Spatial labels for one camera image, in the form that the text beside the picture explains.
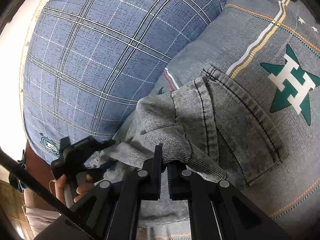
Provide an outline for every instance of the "yellow stripe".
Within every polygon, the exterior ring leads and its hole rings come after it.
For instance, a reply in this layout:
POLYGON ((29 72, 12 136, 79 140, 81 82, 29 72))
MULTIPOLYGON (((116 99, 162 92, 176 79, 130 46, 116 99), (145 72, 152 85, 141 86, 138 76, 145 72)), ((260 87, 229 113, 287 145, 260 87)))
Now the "yellow stripe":
MULTIPOLYGON (((289 4, 289 1, 290 0, 287 0, 287 2, 285 4, 282 4, 282 9, 283 9, 283 14, 281 16, 281 18, 276 22, 276 24, 279 24, 279 23, 282 23, 283 20, 285 19, 285 16, 286 16, 286 12, 285 12, 285 8, 284 6, 287 6, 289 4)), ((234 79, 236 77, 236 75, 241 71, 243 70, 244 68, 246 68, 249 63, 253 60, 253 57, 254 55, 264 47, 264 45, 267 43, 267 41, 269 40, 269 38, 276 32, 276 30, 279 28, 279 26, 273 26, 272 29, 267 33, 267 35, 264 37, 264 39, 261 41, 261 43, 255 47, 249 57, 246 59, 246 61, 244 63, 242 63, 239 67, 237 67, 234 72, 232 73, 231 75, 231 79, 234 79)))

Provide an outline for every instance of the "white star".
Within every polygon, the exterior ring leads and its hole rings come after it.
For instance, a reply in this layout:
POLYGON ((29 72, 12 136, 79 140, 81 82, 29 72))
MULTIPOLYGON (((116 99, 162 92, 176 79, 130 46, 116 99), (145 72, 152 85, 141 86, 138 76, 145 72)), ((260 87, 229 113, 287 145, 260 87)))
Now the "white star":
POLYGON ((299 17, 298 21, 301 22, 301 24, 303 24, 303 23, 306 24, 306 23, 304 22, 304 20, 301 19, 301 17, 299 17))
POLYGON ((318 33, 318 29, 316 27, 312 26, 311 28, 318 33))

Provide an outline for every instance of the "white stripe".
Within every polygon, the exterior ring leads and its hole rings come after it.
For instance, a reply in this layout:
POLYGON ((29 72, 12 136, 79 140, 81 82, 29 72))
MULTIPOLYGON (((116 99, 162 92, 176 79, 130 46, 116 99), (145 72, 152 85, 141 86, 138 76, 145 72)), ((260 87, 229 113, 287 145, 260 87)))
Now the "white stripe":
POLYGON ((270 23, 270 24, 268 25, 268 27, 265 28, 265 29, 260 33, 259 37, 258 37, 253 43, 251 43, 251 44, 248 46, 248 48, 247 48, 247 50, 245 51, 245 53, 243 54, 243 56, 242 56, 238 61, 236 61, 235 63, 233 63, 233 64, 228 68, 228 70, 227 70, 227 72, 226 72, 226 75, 230 75, 231 72, 232 72, 239 64, 241 64, 241 63, 247 58, 247 56, 249 55, 249 53, 251 52, 251 50, 261 42, 261 40, 263 39, 264 35, 273 27, 274 22, 276 22, 276 21, 280 18, 281 14, 282 14, 282 3, 284 3, 285 1, 286 1, 286 0, 282 0, 281 2, 279 1, 280 10, 279 10, 278 14, 276 15, 276 17, 273 19, 272 23, 270 23))
POLYGON ((176 86, 177 89, 179 89, 180 87, 178 86, 178 84, 176 83, 176 81, 174 80, 174 77, 169 73, 168 69, 167 68, 164 68, 166 71, 167 71, 167 74, 169 77, 171 77, 174 85, 176 86))

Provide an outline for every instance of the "pillow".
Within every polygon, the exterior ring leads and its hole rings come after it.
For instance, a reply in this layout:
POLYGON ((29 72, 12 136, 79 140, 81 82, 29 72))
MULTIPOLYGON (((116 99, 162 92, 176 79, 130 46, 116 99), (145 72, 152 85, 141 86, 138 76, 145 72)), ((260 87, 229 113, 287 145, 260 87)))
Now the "pillow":
POLYGON ((30 145, 47 163, 60 138, 111 139, 168 62, 226 0, 50 0, 24 71, 30 145))

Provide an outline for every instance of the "orange dashed line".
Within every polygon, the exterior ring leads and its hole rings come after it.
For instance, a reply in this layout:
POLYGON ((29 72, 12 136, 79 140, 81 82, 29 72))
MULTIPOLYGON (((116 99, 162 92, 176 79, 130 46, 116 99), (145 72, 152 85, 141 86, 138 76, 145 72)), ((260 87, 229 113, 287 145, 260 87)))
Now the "orange dashed line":
POLYGON ((301 195, 299 195, 294 201, 290 202, 283 208, 279 209, 278 211, 274 212, 273 214, 269 215, 269 217, 273 217, 277 214, 279 214, 282 211, 287 210, 290 206, 298 202, 300 199, 302 199, 305 195, 307 195, 315 186, 320 182, 320 178, 318 178, 308 189, 306 189, 301 195))
MULTIPOLYGON (((237 5, 227 4, 227 5, 225 6, 225 8, 228 7, 228 6, 233 6, 233 7, 236 7, 236 8, 238 8, 238 9, 241 9, 241 10, 243 10, 243 11, 245 11, 245 12, 249 12, 249 13, 252 13, 252 14, 254 14, 254 15, 261 16, 261 17, 263 17, 263 18, 266 18, 266 19, 268 19, 268 20, 273 21, 273 19, 270 18, 270 17, 268 17, 268 16, 265 16, 265 15, 260 14, 260 13, 256 13, 256 12, 252 12, 252 11, 246 10, 246 9, 244 9, 244 8, 242 8, 242 7, 237 6, 237 5)), ((275 23, 275 24, 281 25, 281 26, 289 29, 292 33, 296 34, 299 38, 301 38, 305 43, 307 43, 307 44, 310 45, 312 48, 314 48, 315 50, 317 50, 318 52, 320 52, 320 48, 319 48, 319 47, 315 46, 315 45, 312 44, 310 41, 308 41, 306 38, 302 37, 300 33, 297 33, 297 32, 296 32, 294 29, 292 29, 291 27, 289 27, 289 26, 287 26, 287 25, 285 25, 285 24, 283 24, 283 23, 275 23)))

